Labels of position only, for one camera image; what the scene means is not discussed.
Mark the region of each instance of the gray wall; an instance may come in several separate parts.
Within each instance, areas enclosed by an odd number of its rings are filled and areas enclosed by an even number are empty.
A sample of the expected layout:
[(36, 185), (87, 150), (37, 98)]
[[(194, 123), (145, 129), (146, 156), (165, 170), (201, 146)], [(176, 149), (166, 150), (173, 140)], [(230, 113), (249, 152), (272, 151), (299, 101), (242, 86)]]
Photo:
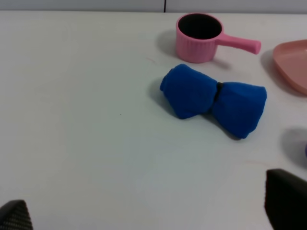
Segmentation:
[[(163, 12), (164, 0), (0, 0), (0, 10)], [(307, 12), (307, 0), (166, 0), (166, 12)]]
[(166, 0), (166, 12), (307, 12), (307, 0)]
[(0, 10), (163, 12), (164, 0), (0, 0)]

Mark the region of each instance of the toy kitchenware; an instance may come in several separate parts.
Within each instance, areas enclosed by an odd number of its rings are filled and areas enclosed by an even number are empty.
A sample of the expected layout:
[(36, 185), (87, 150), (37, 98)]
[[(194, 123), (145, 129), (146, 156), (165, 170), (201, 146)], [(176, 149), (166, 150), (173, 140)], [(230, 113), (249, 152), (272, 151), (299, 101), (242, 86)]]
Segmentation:
[(307, 40), (279, 44), (273, 51), (273, 59), (286, 81), (307, 95)]
[(224, 34), (222, 23), (203, 13), (190, 13), (176, 24), (177, 55), (187, 62), (202, 63), (213, 59), (217, 45), (232, 46), (258, 54), (261, 42)]

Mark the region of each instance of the blue object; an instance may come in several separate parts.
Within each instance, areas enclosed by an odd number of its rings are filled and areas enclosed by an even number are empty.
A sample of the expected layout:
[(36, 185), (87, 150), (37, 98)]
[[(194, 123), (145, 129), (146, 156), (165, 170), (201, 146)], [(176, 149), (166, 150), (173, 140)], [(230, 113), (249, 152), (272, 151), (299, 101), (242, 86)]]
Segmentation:
[(238, 138), (246, 138), (255, 130), (267, 99), (264, 87), (239, 82), (218, 83), (184, 64), (169, 71), (160, 90), (179, 118), (211, 112)]

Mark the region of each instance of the blue fabric bow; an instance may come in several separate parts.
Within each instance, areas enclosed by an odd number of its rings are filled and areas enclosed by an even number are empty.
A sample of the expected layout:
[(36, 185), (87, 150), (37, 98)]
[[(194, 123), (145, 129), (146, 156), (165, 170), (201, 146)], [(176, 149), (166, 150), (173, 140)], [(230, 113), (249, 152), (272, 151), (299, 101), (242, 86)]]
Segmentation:
[(239, 82), (218, 83), (184, 64), (169, 71), (160, 90), (179, 118), (211, 112), (238, 138), (246, 138), (255, 130), (267, 99), (264, 87)]

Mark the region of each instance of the blue bow tie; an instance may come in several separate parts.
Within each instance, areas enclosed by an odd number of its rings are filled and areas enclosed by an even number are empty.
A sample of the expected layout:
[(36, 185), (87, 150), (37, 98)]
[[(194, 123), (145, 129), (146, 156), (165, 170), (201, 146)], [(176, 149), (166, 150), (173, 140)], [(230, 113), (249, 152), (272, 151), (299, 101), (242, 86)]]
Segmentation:
[(267, 99), (264, 87), (218, 83), (184, 64), (169, 71), (160, 90), (179, 118), (211, 112), (221, 126), (238, 138), (246, 138), (255, 130)]

